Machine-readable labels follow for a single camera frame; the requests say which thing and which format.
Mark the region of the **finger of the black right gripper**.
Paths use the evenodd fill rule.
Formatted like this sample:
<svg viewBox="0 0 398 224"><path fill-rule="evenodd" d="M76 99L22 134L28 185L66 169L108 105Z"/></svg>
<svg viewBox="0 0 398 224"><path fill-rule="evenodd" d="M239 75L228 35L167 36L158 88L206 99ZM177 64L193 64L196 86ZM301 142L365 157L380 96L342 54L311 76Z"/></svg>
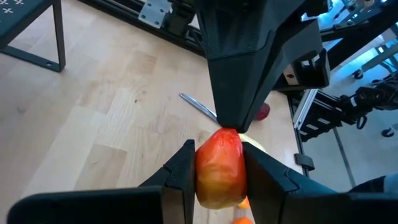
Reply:
<svg viewBox="0 0 398 224"><path fill-rule="evenodd" d="M255 52L255 67L248 75L249 126L285 68L296 61L310 60L322 51L315 20L302 21L308 0L267 0L261 27L268 31L265 46Z"/></svg>
<svg viewBox="0 0 398 224"><path fill-rule="evenodd" d="M267 0L195 0L217 119L245 133L267 42Z"/></svg>

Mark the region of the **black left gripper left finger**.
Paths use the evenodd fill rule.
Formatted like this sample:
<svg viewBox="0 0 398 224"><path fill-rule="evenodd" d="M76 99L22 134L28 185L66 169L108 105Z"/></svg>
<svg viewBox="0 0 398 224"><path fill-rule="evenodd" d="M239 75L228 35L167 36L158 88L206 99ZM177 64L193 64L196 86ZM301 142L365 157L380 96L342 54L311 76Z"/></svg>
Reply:
<svg viewBox="0 0 398 224"><path fill-rule="evenodd" d="M7 224L192 224L195 142L138 187L35 194L15 203Z"/></svg>

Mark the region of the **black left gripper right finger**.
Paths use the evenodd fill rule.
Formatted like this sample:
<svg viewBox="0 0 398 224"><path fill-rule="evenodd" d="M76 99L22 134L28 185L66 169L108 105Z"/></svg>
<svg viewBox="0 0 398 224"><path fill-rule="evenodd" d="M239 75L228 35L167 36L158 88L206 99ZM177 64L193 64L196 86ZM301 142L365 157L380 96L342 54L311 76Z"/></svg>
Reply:
<svg viewBox="0 0 398 224"><path fill-rule="evenodd" d="M256 224L398 224L398 194L338 193L243 143Z"/></svg>

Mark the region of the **cream-handled table knife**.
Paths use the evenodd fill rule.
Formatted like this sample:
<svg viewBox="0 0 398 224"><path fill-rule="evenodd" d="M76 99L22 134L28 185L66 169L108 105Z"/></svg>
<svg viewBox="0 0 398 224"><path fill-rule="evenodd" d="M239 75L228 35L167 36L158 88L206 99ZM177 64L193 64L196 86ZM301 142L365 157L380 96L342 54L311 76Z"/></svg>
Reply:
<svg viewBox="0 0 398 224"><path fill-rule="evenodd" d="M218 122L216 113L213 112L212 110L210 110L209 108L207 108L205 105L203 105L202 103L200 103L196 99L192 98L190 95L187 95L187 94L184 94L184 93L180 93L179 96L181 98L183 98L185 101L187 101L189 104L194 106L196 109L201 111L207 117L212 119L215 123ZM257 141L253 140L249 136L247 136L245 134L239 134L239 137L242 140L242 142L248 142L248 143L252 144L253 146L257 147L259 150L267 153L267 151L265 150L265 148L262 145L260 145Z"/></svg>

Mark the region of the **dark red toy fruit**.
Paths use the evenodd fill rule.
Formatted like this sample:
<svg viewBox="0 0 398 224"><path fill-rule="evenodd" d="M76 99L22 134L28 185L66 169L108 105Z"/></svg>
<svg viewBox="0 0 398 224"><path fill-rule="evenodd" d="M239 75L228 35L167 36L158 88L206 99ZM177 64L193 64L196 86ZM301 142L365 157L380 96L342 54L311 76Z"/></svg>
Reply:
<svg viewBox="0 0 398 224"><path fill-rule="evenodd" d="M256 121L262 121L266 119L271 111L271 107L267 103L263 103L259 108L259 111L256 113L254 119Z"/></svg>

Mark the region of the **small orange toy pear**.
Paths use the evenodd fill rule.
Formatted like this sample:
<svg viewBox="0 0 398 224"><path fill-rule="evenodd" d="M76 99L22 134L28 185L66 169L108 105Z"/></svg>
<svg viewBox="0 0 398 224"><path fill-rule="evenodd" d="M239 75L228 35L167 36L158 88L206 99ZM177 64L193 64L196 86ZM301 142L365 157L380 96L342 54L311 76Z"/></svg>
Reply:
<svg viewBox="0 0 398 224"><path fill-rule="evenodd" d="M235 129L220 128L195 153L195 192L202 207L219 210L243 202L247 174Z"/></svg>

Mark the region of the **black table clamp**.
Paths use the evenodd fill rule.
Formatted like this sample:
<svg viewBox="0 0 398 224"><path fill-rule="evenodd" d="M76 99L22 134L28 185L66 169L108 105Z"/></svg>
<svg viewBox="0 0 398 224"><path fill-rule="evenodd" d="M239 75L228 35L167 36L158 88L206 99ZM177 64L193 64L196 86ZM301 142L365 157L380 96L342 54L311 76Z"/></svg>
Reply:
<svg viewBox="0 0 398 224"><path fill-rule="evenodd" d="M305 154L295 154L295 163L299 166L301 166L303 169L306 169L308 171L312 171L315 169L313 159L309 156L306 156Z"/></svg>

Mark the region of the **black perforated metal shelf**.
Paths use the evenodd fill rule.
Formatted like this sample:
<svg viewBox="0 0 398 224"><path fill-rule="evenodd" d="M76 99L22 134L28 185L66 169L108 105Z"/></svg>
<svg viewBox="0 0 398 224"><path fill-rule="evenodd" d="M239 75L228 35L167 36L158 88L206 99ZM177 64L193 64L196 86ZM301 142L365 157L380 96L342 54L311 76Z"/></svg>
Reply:
<svg viewBox="0 0 398 224"><path fill-rule="evenodd" d="M57 62L9 45L50 7L53 9ZM61 72L66 66L61 0L0 0L0 53Z"/></svg>

